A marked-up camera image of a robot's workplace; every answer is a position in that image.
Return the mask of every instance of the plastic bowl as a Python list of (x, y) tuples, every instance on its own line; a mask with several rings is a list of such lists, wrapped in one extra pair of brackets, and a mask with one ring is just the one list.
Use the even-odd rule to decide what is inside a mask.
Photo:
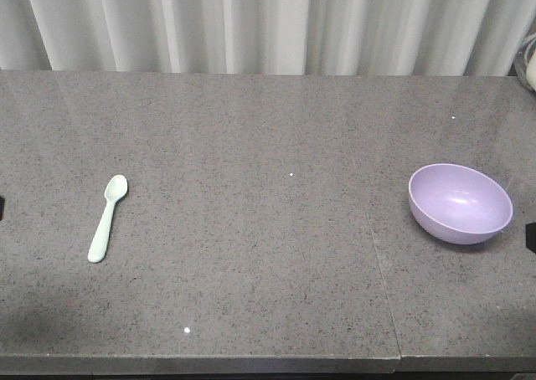
[(505, 229), (512, 201), (479, 171), (455, 164), (422, 167), (410, 179), (410, 208), (428, 233), (451, 244), (478, 244)]

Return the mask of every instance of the curtain fold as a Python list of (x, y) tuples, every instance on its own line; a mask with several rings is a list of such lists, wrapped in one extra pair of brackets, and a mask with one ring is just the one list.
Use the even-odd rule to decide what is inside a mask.
[(536, 0), (0, 0), (0, 69), (504, 75)]

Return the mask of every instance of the spoon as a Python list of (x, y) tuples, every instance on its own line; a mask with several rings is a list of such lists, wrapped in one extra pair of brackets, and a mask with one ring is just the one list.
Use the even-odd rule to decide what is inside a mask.
[(115, 175), (106, 186), (106, 190), (104, 191), (106, 207), (100, 218), (99, 226), (95, 231), (93, 241), (91, 242), (90, 252), (87, 254), (87, 259), (91, 263), (98, 263), (104, 259), (106, 248), (108, 247), (108, 238), (110, 238), (110, 226), (111, 219), (114, 215), (114, 207), (125, 196), (127, 190), (126, 178), (122, 175)]

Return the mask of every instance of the black object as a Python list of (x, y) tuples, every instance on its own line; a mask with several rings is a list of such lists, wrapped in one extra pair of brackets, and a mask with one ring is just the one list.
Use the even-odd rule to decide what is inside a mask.
[(536, 223), (525, 225), (525, 242), (527, 248), (536, 253)]

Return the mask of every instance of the spoon handle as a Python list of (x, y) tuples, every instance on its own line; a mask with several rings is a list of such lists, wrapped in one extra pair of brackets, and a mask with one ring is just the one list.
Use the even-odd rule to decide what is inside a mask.
[(114, 215), (115, 206), (115, 203), (106, 201), (104, 213), (102, 213), (99, 226), (97, 227), (97, 230), (95, 231), (95, 236), (93, 237), (93, 241), (91, 242), (90, 251), (87, 254), (87, 259), (91, 263), (98, 263), (104, 259), (104, 256), (106, 254), (106, 248), (108, 247), (111, 219)]

